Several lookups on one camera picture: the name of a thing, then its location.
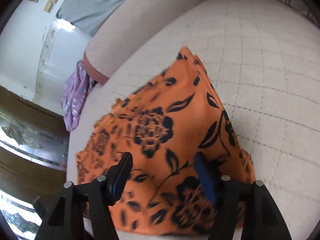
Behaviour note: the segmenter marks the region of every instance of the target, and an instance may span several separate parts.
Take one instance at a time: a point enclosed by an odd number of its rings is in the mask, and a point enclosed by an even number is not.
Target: folded orange cloth
[[[77,154],[78,183],[105,174],[124,152],[133,155],[133,169],[121,200],[110,207],[119,230],[208,233],[216,212],[193,168],[197,152],[216,162],[222,174],[255,180],[250,156],[239,147],[204,66],[188,48],[96,123],[87,147]]]

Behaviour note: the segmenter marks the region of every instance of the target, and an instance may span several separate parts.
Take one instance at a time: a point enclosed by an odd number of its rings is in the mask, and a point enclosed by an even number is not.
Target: purple cloth
[[[94,82],[84,70],[83,61],[78,61],[75,72],[64,84],[61,97],[61,107],[65,112],[64,122],[68,131],[78,127],[80,113]]]

